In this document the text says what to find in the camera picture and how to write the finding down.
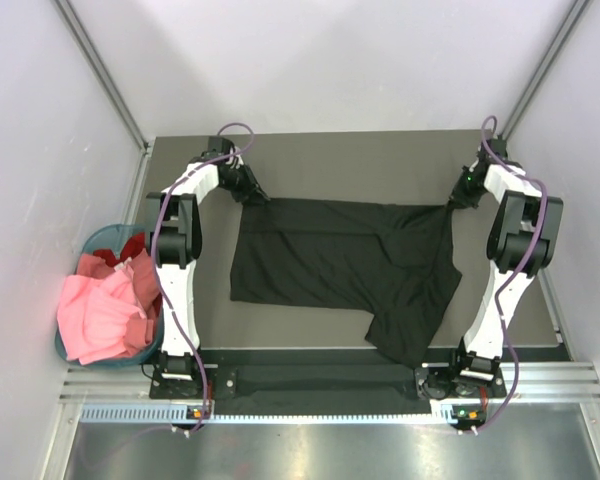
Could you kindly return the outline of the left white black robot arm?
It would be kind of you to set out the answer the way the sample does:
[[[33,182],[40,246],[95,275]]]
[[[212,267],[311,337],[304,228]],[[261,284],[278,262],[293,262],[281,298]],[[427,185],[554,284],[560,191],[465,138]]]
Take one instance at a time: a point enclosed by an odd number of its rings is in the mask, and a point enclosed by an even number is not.
[[[207,399],[207,374],[199,353],[193,280],[202,253],[199,207],[213,190],[242,205],[264,205],[269,196],[241,150],[222,135],[208,138],[173,185],[145,197],[145,245],[162,297],[162,344],[155,355],[152,399]]]

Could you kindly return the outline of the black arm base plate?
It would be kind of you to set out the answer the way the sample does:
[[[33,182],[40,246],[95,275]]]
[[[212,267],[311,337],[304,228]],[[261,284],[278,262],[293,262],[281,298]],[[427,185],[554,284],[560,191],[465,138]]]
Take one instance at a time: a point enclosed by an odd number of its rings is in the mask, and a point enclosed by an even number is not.
[[[445,364],[411,369],[371,351],[213,353],[205,378],[175,379],[154,360],[150,397],[208,397],[218,415],[327,416],[424,414],[432,400],[502,398],[500,380],[462,384]]]

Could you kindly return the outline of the black t shirt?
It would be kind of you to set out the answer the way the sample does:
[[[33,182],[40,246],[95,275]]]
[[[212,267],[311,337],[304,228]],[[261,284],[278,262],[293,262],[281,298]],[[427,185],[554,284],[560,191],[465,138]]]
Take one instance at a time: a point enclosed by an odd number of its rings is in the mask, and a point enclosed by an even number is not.
[[[234,301],[366,311],[365,339],[415,368],[461,282],[447,205],[274,198],[244,207]]]

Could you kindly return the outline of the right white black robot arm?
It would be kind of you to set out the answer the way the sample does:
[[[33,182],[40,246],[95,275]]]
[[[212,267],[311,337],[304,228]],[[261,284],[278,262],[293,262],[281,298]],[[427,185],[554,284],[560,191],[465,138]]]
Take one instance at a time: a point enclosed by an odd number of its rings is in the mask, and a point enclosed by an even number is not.
[[[498,202],[486,245],[489,279],[446,372],[449,388],[460,396],[499,380],[508,326],[526,289],[553,259],[564,210],[561,198],[548,195],[508,159],[500,136],[481,142],[474,163],[462,169],[449,206],[476,208],[485,194]]]

